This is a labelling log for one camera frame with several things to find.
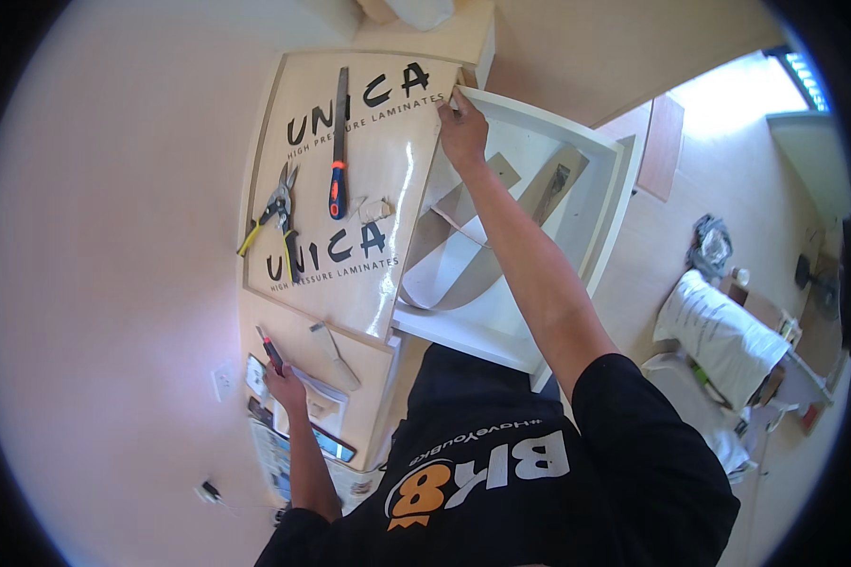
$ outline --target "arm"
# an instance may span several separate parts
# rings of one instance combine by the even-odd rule
[[[438,104],[444,153],[473,197],[536,345],[571,399],[574,384],[590,362],[618,349],[561,250],[486,165],[486,119],[456,90],[454,100],[460,108],[457,113]]]
[[[284,365],[283,377],[272,365],[265,373],[265,385],[287,411],[290,424],[290,498],[294,508],[305,508],[329,522],[341,517],[340,499],[331,482],[325,458],[312,435],[306,410],[306,387]]]

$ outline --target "hand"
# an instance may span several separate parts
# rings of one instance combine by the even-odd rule
[[[486,164],[488,122],[473,103],[454,88],[454,100],[460,109],[455,112],[445,101],[439,101],[441,146],[444,155],[461,175]]]
[[[288,364],[283,366],[284,375],[278,374],[274,365],[268,362],[265,371],[265,386],[279,404],[284,406],[288,416],[307,415],[306,410],[306,387],[296,377],[293,367]]]

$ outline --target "black t-shirt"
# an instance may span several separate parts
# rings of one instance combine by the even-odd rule
[[[628,358],[557,402],[420,407],[378,490],[329,524],[284,514],[257,565],[714,565],[739,502],[715,455]]]

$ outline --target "person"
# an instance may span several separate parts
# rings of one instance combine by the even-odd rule
[[[571,403],[521,372],[433,345],[377,490],[341,517],[289,367],[292,509],[257,565],[714,565],[738,514],[703,437],[602,328],[580,279],[486,165],[488,124],[457,90],[441,143],[517,307]]]

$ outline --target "printed logo on t-shirt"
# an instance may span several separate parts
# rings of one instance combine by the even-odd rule
[[[522,480],[564,476],[571,470],[560,429],[547,436],[522,439],[510,453],[507,443],[493,448],[488,455],[488,467],[478,472],[474,470],[476,461],[456,464],[450,459],[432,459],[405,474],[387,493],[385,516],[391,520],[387,530],[428,525],[431,513],[464,504],[466,497],[483,482],[481,490],[506,487],[511,458],[513,474]]]

